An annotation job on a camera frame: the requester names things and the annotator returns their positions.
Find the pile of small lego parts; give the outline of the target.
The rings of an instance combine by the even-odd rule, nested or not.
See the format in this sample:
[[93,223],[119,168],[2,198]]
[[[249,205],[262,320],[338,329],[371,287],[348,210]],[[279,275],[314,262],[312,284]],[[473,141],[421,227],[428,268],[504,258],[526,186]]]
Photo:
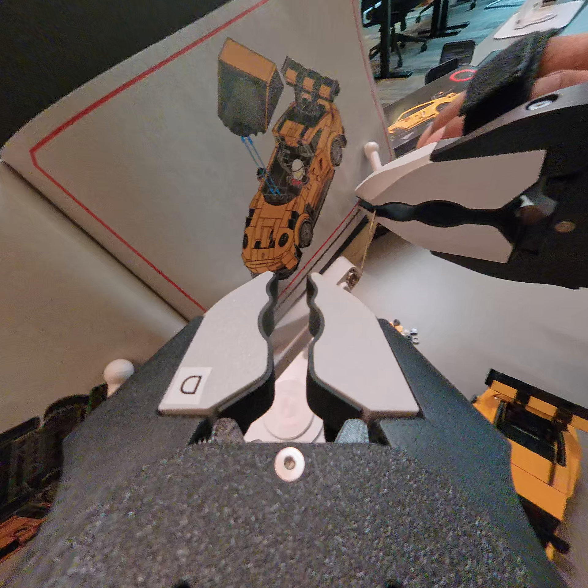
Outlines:
[[405,329],[400,323],[400,321],[397,319],[391,321],[390,324],[397,332],[399,332],[405,339],[407,339],[412,344],[418,345],[420,343],[419,331],[416,328]]

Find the lego instruction booklet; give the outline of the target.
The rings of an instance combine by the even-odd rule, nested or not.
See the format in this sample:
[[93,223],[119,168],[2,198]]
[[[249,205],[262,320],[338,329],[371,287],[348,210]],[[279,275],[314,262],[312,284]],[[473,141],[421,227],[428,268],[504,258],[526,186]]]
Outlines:
[[[99,369],[142,363],[250,272],[284,271],[280,314],[350,233],[362,147],[383,119],[359,1],[226,1],[26,123],[1,147],[1,520],[51,501],[61,442],[90,416]],[[244,265],[255,169],[295,101],[285,57],[336,79],[311,165],[313,229],[272,222]],[[338,108],[339,124],[330,115]]]

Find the black lego box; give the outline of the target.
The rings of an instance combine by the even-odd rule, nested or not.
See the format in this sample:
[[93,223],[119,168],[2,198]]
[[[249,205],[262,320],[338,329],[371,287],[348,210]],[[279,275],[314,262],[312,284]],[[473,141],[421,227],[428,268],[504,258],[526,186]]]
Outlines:
[[389,142],[396,158],[416,149],[423,132],[466,89],[476,71],[476,66],[462,65],[385,108]]

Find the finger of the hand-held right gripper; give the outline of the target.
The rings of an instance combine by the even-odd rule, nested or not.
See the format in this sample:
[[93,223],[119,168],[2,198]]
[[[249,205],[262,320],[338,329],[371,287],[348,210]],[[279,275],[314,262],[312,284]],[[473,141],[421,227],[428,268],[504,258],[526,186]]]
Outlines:
[[469,209],[449,201],[360,206],[401,239],[439,254],[506,263],[516,240],[511,206]]
[[537,182],[546,152],[431,160],[436,143],[381,166],[356,188],[372,205],[453,202],[468,209],[499,209]]

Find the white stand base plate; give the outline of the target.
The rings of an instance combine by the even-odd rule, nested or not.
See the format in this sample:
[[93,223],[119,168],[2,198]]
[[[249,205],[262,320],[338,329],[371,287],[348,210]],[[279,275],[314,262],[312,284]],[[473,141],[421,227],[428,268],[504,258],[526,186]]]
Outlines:
[[[359,264],[370,222],[368,216],[358,225],[358,234],[342,256],[324,271],[328,283],[351,292],[359,282]],[[312,413],[306,399],[309,331],[309,308],[302,295],[277,323],[273,335],[276,383],[272,406],[250,426],[245,435],[250,442],[324,442],[323,424]]]

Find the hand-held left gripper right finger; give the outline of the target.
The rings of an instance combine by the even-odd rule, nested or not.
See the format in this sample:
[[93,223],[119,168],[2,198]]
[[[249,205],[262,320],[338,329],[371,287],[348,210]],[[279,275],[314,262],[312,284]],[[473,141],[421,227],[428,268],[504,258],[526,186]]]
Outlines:
[[390,427],[419,425],[419,403],[386,336],[396,334],[390,324],[318,273],[306,294],[306,399],[325,442],[377,442]]

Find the orange lego car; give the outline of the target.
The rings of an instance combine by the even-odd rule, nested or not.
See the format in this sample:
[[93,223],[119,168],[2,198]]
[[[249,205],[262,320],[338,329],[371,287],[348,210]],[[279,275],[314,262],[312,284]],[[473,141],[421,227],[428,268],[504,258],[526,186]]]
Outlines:
[[486,387],[471,403],[511,445],[514,488],[548,559],[566,555],[557,529],[581,474],[587,408],[494,369]]

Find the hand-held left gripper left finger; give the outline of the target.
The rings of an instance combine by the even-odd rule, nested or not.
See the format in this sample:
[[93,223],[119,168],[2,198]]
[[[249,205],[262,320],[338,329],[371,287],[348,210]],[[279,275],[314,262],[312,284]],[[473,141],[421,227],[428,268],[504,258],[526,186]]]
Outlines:
[[270,336],[275,328],[273,272],[233,290],[202,317],[163,395],[158,412],[196,416],[210,424],[231,419],[246,434],[275,399]]

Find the white rounded board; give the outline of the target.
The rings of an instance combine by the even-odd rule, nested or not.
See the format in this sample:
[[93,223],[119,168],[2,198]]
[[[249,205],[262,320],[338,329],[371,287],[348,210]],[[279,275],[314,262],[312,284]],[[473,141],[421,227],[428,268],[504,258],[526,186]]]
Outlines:
[[494,40],[518,38],[534,32],[560,31],[570,24],[584,1],[525,1],[493,36]]

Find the dark partition panel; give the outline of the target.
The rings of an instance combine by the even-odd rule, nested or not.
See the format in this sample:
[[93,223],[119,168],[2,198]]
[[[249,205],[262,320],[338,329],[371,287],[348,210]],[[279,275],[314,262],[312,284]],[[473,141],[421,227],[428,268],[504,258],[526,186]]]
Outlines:
[[101,73],[226,1],[1,1],[1,146]]

